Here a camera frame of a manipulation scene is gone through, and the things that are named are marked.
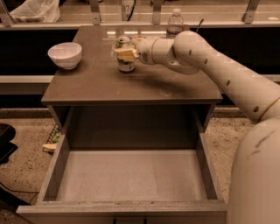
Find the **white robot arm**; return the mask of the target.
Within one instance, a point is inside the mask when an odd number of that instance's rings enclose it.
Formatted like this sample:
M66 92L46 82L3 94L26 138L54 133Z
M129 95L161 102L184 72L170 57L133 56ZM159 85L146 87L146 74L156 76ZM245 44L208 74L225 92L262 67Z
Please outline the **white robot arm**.
M160 64L182 74L202 70L255 126L234 156L227 224L280 224L280 86L212 48L198 33L129 38L119 60Z

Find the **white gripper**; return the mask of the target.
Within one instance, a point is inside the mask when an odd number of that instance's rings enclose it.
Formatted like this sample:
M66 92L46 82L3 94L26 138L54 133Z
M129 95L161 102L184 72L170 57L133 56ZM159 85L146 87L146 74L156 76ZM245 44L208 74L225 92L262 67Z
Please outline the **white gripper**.
M134 45L137 45L136 49L134 48L118 48L115 49L115 56L119 60L134 62L137 58L146 65L155 65L154 59L152 57L152 49L158 37L147 37L147 38L132 38L131 41Z

